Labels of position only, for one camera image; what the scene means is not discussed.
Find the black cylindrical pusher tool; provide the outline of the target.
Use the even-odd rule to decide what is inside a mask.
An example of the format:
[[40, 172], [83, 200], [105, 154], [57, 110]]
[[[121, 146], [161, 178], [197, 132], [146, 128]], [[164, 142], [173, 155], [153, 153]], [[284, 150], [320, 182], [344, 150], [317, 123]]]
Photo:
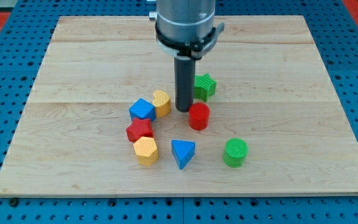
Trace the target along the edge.
[[187, 112], [193, 104], [195, 65], [194, 60], [174, 59], [175, 106], [178, 111]]

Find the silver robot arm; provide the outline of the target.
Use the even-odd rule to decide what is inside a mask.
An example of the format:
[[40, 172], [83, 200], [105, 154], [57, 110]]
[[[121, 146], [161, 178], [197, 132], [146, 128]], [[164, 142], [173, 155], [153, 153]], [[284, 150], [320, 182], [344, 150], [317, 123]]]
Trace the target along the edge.
[[157, 0], [155, 36], [174, 59], [175, 106], [187, 112], [194, 100], [195, 67], [216, 44], [224, 24], [214, 25], [214, 0]]

